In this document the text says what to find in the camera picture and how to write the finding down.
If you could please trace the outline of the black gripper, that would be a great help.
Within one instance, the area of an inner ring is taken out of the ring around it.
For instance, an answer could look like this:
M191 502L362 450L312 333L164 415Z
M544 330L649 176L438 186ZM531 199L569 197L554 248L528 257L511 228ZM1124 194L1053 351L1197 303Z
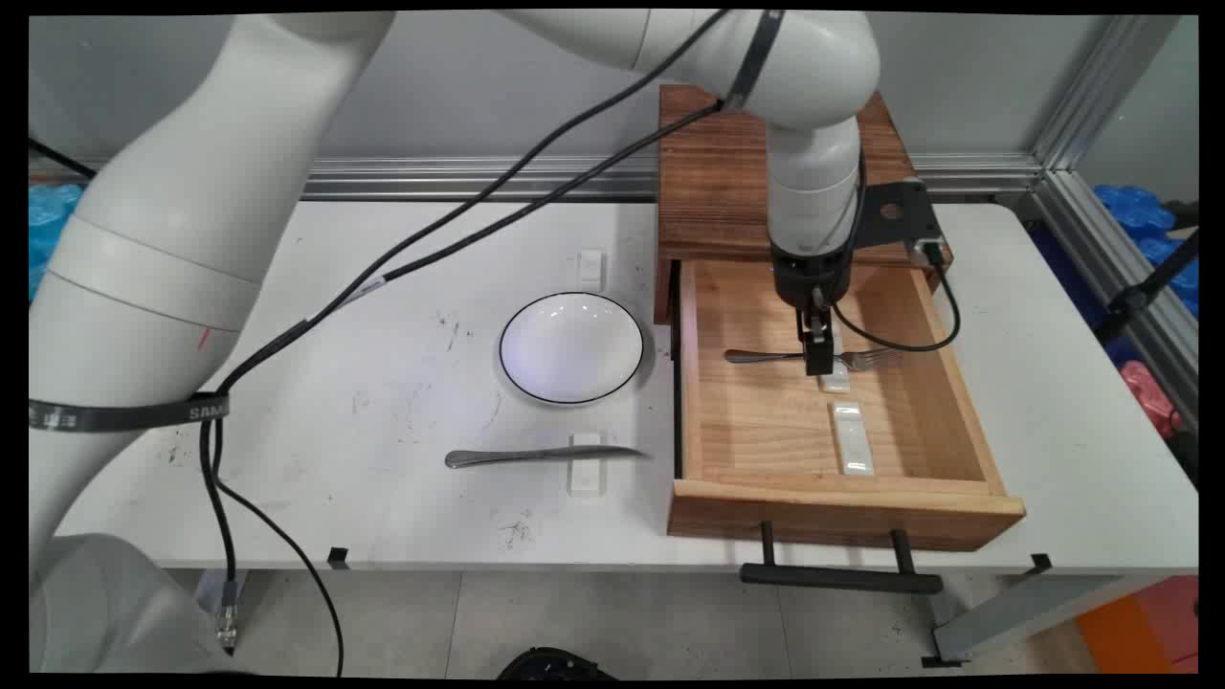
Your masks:
M831 314L813 314L813 303L827 308L840 302L853 278L853 242L834 253L794 255L771 242L771 271L782 302L799 310L799 340L809 346L809 376L831 375L835 336Z

